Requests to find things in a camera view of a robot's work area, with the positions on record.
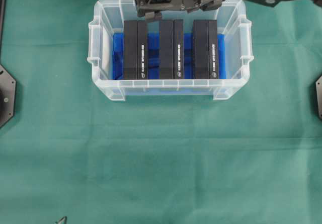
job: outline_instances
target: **green tablecloth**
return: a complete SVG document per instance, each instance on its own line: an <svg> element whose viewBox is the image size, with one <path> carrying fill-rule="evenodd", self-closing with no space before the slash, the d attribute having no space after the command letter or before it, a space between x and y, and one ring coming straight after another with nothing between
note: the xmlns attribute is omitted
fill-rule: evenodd
<svg viewBox="0 0 322 224"><path fill-rule="evenodd" d="M115 103L86 61L96 1L7 0L1 223L322 222L322 9L246 3L255 60L230 100Z"/></svg>

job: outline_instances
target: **blue foam insert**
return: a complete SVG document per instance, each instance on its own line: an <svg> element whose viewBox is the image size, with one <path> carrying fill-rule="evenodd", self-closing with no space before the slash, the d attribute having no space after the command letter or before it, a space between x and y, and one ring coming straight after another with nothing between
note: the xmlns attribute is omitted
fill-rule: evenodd
<svg viewBox="0 0 322 224"><path fill-rule="evenodd" d="M185 79L193 78L192 34L184 35ZM226 79L224 35L218 34L219 78ZM159 75L159 34L148 34L148 78L158 79ZM113 35L113 79L123 79L123 33Z"/></svg>

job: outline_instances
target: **black box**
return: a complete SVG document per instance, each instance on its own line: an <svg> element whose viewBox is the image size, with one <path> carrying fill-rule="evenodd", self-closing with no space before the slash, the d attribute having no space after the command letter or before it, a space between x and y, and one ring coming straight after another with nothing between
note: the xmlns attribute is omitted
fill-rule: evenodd
<svg viewBox="0 0 322 224"><path fill-rule="evenodd" d="M183 45L183 20L176 19L173 21L173 45L174 45L174 78L184 79L184 45Z"/></svg>
<svg viewBox="0 0 322 224"><path fill-rule="evenodd" d="M209 79L208 21L193 22L194 79Z"/></svg>
<svg viewBox="0 0 322 224"><path fill-rule="evenodd" d="M137 58L137 78L139 80L148 79L147 61L148 61L148 50L147 50L147 24L145 21L138 21L138 58Z"/></svg>
<svg viewBox="0 0 322 224"><path fill-rule="evenodd" d="M209 78L219 79L217 20L208 21Z"/></svg>
<svg viewBox="0 0 322 224"><path fill-rule="evenodd" d="M159 79L173 79L173 21L159 22Z"/></svg>
<svg viewBox="0 0 322 224"><path fill-rule="evenodd" d="M123 79L137 79L137 21L124 21Z"/></svg>

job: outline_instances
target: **clear plastic bin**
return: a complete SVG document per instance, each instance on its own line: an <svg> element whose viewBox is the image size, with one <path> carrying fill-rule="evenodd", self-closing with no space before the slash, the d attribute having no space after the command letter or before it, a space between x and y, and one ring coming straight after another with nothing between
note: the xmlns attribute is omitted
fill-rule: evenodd
<svg viewBox="0 0 322 224"><path fill-rule="evenodd" d="M215 11L162 12L164 19L183 19L184 31L192 31L195 19L217 19L218 34L225 38L226 78L224 80L111 80L113 72L113 34L123 32L124 20L142 20L136 15L133 0L99 0L94 19L89 23L89 55L95 85L112 101L125 101L131 95L212 95L226 100L244 86L250 77L252 23L246 18L242 0L226 0ZM148 26L149 33L158 32L158 23Z"/></svg>

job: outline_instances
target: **small black object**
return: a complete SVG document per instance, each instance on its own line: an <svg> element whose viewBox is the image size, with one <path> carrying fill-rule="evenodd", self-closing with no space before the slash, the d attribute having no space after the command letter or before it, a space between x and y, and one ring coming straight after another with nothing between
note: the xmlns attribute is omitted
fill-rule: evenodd
<svg viewBox="0 0 322 224"><path fill-rule="evenodd" d="M159 79L173 79L173 21L159 22Z"/></svg>
<svg viewBox="0 0 322 224"><path fill-rule="evenodd" d="M124 21L123 79L137 79L137 21Z"/></svg>
<svg viewBox="0 0 322 224"><path fill-rule="evenodd" d="M174 24L174 78L184 79L185 78L185 68L184 68L184 34L183 34L183 20L176 19Z"/></svg>
<svg viewBox="0 0 322 224"><path fill-rule="evenodd" d="M193 22L194 79L209 79L208 21Z"/></svg>
<svg viewBox="0 0 322 224"><path fill-rule="evenodd" d="M138 59L137 59L137 78L139 80L148 79L147 61L147 24L145 21L138 21Z"/></svg>
<svg viewBox="0 0 322 224"><path fill-rule="evenodd" d="M219 79L217 20L208 21L209 77Z"/></svg>
<svg viewBox="0 0 322 224"><path fill-rule="evenodd" d="M318 117L322 120L322 76L315 82Z"/></svg>

